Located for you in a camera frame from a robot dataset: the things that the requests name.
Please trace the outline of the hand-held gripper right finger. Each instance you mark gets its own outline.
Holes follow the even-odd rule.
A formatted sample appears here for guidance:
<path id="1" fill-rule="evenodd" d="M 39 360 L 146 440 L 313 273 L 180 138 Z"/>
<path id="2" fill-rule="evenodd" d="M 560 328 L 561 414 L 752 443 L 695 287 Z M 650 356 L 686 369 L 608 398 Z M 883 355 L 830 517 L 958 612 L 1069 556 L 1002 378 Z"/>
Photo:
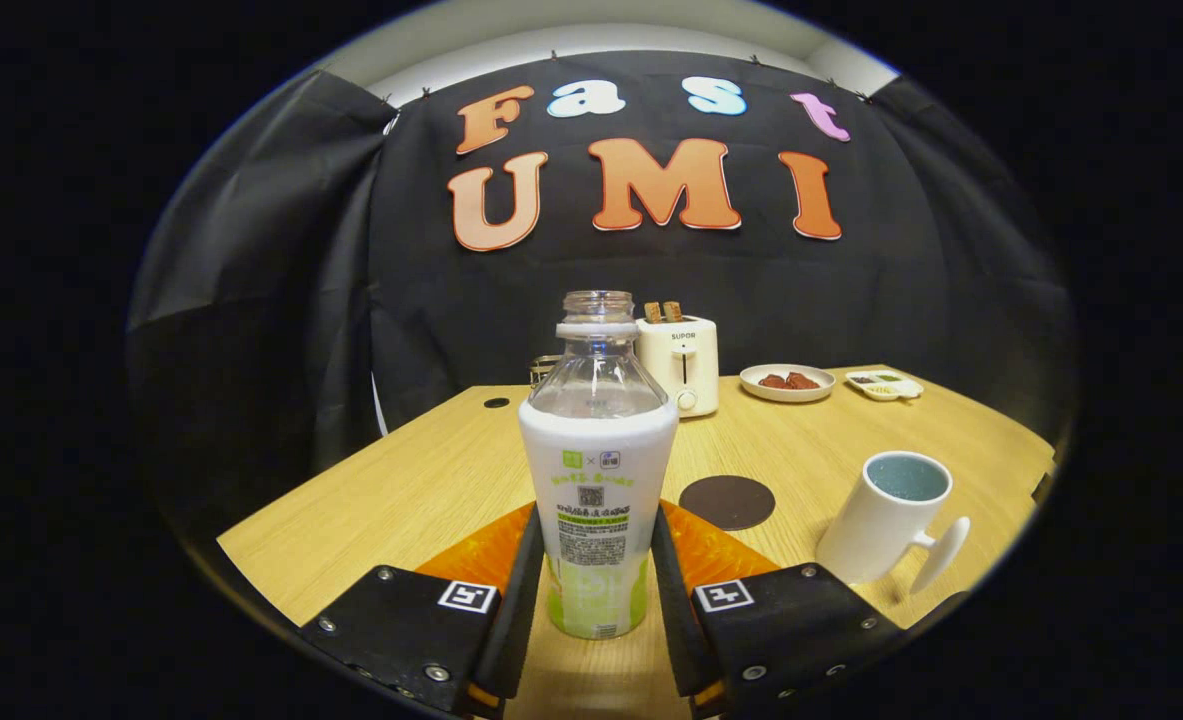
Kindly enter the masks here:
<path id="1" fill-rule="evenodd" d="M 662 623 L 694 719 L 807 719 L 905 638 L 817 562 L 778 566 L 675 502 L 652 530 Z"/>

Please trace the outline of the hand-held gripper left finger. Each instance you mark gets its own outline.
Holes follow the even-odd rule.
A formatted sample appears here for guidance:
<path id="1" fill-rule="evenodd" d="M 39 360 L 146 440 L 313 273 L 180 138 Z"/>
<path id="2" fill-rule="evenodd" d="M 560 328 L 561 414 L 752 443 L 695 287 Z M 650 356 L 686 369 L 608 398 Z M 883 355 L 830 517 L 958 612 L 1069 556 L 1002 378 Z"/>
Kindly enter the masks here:
<path id="1" fill-rule="evenodd" d="M 299 637 L 431 719 L 500 719 L 517 696 L 544 538 L 532 502 L 414 570 L 377 565 Z"/>

